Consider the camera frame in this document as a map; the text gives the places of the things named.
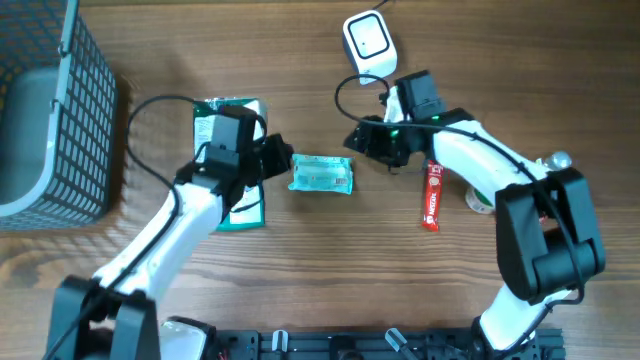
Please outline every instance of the wooden table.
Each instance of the wooden table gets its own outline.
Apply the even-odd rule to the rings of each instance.
[[[441,232],[419,226],[422,176],[386,169],[342,147],[354,123],[333,105],[352,74],[343,21],[368,3],[91,7],[81,13],[133,104],[162,93],[258,96],[269,129],[299,153],[355,157],[351,196],[294,193],[266,183],[267,227],[215,234],[195,251],[160,305],[223,329],[328,330],[467,326],[500,284],[494,221],[446,184]],[[408,1],[383,13],[399,51],[394,76],[428,68],[450,107],[536,158],[568,151],[589,179],[606,271],[581,306],[558,308],[572,359],[640,354],[640,27],[634,1]],[[380,88],[344,102],[380,114]],[[166,176],[192,152],[188,105],[145,111],[134,151]],[[420,163],[416,157],[414,165]],[[166,189],[138,167],[99,224],[0,234],[0,358],[42,355],[53,289],[90,276],[149,221]]]

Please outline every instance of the tissue packet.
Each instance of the tissue packet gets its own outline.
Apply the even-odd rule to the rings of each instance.
[[[293,182],[289,190],[333,191],[351,195],[351,158],[293,155]]]

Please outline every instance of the red wrapper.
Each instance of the red wrapper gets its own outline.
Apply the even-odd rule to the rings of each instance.
[[[440,211],[440,198],[442,197],[442,174],[444,167],[434,161],[429,160],[427,169],[427,191],[424,202],[424,217],[422,226],[430,231],[437,232],[438,212]]]

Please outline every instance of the plastic basket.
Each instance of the plastic basket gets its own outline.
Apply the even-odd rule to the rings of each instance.
[[[0,230],[106,213],[116,99],[76,0],[0,1]]]

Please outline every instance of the red packet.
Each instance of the red packet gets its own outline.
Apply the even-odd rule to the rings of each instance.
[[[427,191],[424,202],[424,217],[422,226],[429,231],[437,232],[438,212],[440,211],[440,198],[442,197],[442,174],[444,167],[435,161],[429,160],[427,169]]]

